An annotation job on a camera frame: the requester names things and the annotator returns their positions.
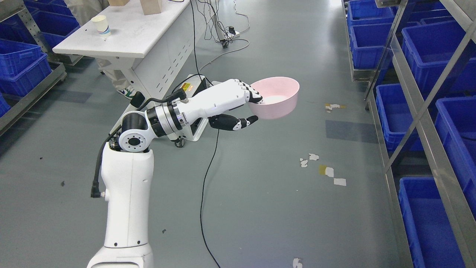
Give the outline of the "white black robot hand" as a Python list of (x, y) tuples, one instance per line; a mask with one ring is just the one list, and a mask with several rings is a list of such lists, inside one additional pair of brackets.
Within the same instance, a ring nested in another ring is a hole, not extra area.
[[(247, 102), (262, 103), (263, 97), (258, 91), (253, 89), (250, 85), (240, 81), (238, 79), (229, 79), (225, 82), (219, 83), (196, 96), (198, 102), (198, 111), (204, 113), (203, 117), (209, 119), (210, 126), (219, 130), (238, 131), (258, 120), (256, 115), (252, 115), (248, 118), (236, 118), (228, 114), (224, 114), (225, 111), (238, 108)], [(177, 108), (183, 103), (177, 102)], [(185, 119), (185, 108), (180, 112)]]

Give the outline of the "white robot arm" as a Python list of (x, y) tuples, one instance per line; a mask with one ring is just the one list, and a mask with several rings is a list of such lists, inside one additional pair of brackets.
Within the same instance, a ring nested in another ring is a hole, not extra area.
[(89, 268), (152, 268), (148, 241), (153, 139), (183, 129), (187, 121), (177, 107), (188, 102), (183, 90), (165, 99), (137, 93), (114, 125), (97, 156), (91, 197), (108, 203), (103, 246)]

